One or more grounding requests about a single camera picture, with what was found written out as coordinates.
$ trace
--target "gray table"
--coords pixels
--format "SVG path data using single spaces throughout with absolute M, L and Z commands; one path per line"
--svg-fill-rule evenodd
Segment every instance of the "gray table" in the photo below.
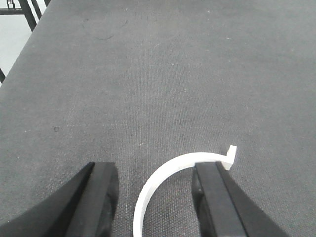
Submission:
M 292 237 L 316 233 L 314 0 L 53 0 L 0 88 L 0 221 L 88 161 L 115 161 L 114 237 L 161 164 L 224 154 Z M 144 236 L 198 236 L 191 170 L 168 179 Z

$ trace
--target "white floor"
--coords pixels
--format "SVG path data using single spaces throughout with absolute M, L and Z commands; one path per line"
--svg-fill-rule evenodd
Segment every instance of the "white floor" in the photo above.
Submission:
M 15 7 L 20 7 L 18 0 L 14 2 Z M 38 21 L 31 1 L 28 2 Z M 44 0 L 37 2 L 43 15 L 46 9 Z M 7 7 L 6 0 L 0 0 L 0 8 L 3 7 Z M 10 71 L 30 35 L 31 30 L 24 15 L 0 15 L 0 68 L 5 75 Z

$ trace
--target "white plastic part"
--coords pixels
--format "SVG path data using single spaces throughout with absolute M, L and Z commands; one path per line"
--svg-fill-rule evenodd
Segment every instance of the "white plastic part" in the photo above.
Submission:
M 133 219 L 133 236 L 142 237 L 144 215 L 147 205 L 156 189 L 164 180 L 174 173 L 186 168 L 194 167 L 196 163 L 200 162 L 221 161 L 223 167 L 226 170 L 229 170 L 234 163 L 236 149 L 236 146 L 230 146 L 226 156 L 208 152 L 188 153 L 173 158 L 160 166 L 147 180 L 137 199 Z

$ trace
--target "textured mat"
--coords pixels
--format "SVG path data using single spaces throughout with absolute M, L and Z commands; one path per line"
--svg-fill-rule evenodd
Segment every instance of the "textured mat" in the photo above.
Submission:
M 114 237 L 155 169 L 189 152 L 230 173 L 292 237 L 316 233 L 316 2 L 52 0 L 0 88 L 0 222 L 88 161 L 115 161 Z M 144 236 L 198 236 L 191 170 L 153 196 Z

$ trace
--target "black metal frame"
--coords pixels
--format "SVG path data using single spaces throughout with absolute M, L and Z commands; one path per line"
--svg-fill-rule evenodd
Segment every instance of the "black metal frame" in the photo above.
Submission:
M 0 68 L 0 82 L 3 83 L 4 79 L 5 79 L 5 75 Z
M 48 6 L 49 3 L 50 3 L 50 0 L 44 0 L 44 2 L 45 2 L 45 4 L 46 4 L 46 6 Z
M 0 8 L 0 15 L 24 15 L 31 31 L 34 30 L 36 26 L 36 20 L 34 18 L 34 15 L 31 11 L 30 5 L 27 0 L 18 0 L 20 3 L 21 8 L 15 8 L 15 4 L 13 4 L 13 8 L 10 8 L 10 5 L 7 3 L 7 8 Z M 36 0 L 31 0 L 34 10 L 38 16 L 38 18 L 41 18 L 41 11 L 40 7 Z

